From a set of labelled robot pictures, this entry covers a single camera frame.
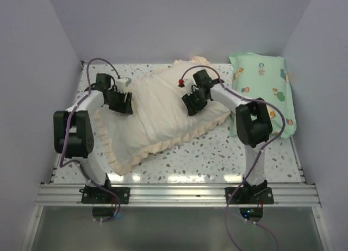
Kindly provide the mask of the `white pillowcase with cream ruffle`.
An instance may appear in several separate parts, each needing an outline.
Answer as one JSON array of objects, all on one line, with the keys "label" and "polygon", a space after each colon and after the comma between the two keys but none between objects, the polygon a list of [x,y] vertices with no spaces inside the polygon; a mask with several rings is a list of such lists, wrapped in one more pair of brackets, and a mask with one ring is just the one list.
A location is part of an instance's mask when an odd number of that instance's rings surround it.
[{"label": "white pillowcase with cream ruffle", "polygon": [[103,106],[94,114],[97,134],[111,169],[125,175],[149,154],[182,145],[223,124],[230,110],[210,101],[193,117],[182,101],[186,94],[178,80],[209,66],[204,57],[190,61],[177,60],[170,68],[136,77],[132,80],[133,114],[124,115]]}]

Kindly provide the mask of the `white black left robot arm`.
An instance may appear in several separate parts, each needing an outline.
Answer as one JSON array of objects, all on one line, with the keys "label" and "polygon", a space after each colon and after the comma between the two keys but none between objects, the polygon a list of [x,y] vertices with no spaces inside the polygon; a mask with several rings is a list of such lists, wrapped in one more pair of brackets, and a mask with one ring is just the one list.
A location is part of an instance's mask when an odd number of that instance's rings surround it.
[{"label": "white black left robot arm", "polygon": [[59,167],[75,164],[85,179],[87,187],[96,187],[94,197],[108,203],[113,190],[106,186],[107,174],[93,155],[94,132],[90,118],[98,109],[123,115],[133,114],[131,106],[131,79],[115,79],[109,74],[97,74],[96,82],[88,86],[73,106],[53,114],[54,148],[60,154]]}]

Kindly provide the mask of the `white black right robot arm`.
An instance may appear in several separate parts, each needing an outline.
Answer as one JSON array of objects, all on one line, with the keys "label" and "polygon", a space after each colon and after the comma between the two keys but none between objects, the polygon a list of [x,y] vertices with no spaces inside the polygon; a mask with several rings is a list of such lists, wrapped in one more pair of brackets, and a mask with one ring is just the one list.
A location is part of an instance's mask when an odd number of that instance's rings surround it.
[{"label": "white black right robot arm", "polygon": [[251,99],[231,90],[221,77],[212,79],[205,66],[193,74],[193,79],[182,76],[178,81],[180,88],[186,89],[182,100],[190,116],[203,110],[208,101],[216,101],[227,107],[235,115],[237,136],[245,146],[246,173],[237,189],[238,197],[247,203],[255,203],[267,189],[264,173],[264,152],[272,133],[272,123],[263,99]]}]

